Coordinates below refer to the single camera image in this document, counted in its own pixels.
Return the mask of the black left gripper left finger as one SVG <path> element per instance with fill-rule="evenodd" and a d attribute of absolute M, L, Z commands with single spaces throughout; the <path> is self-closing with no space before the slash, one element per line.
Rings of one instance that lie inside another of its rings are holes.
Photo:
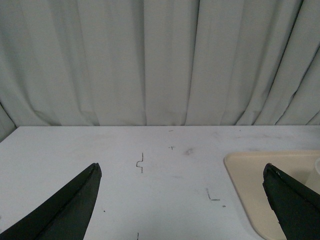
<path fill-rule="evenodd" d="M 39 207 L 0 234 L 2 240 L 82 240 L 98 197 L 102 171 L 93 163 Z"/>

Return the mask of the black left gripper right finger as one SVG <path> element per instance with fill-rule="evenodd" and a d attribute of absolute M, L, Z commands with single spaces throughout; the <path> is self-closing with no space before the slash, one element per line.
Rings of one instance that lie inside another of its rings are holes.
<path fill-rule="evenodd" d="M 271 163 L 263 170 L 268 203 L 288 240 L 320 238 L 320 195 Z"/>

